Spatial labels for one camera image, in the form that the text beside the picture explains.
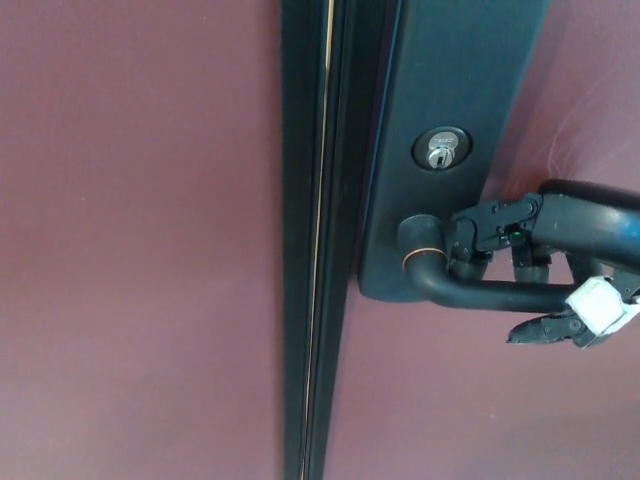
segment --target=maroon door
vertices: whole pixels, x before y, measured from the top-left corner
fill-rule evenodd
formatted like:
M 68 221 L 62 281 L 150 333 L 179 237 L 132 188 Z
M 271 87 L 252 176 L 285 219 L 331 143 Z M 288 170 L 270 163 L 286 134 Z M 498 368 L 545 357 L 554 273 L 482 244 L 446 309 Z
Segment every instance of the maroon door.
M 280 478 L 278 16 L 2 3 L 0 478 Z
M 638 44 L 640 2 L 555 0 L 486 195 L 548 177 L 640 191 Z M 509 258 L 492 274 L 508 278 Z M 347 310 L 328 479 L 638 477 L 640 325 L 580 351 L 506 345 L 526 315 L 383 304 L 355 285 Z

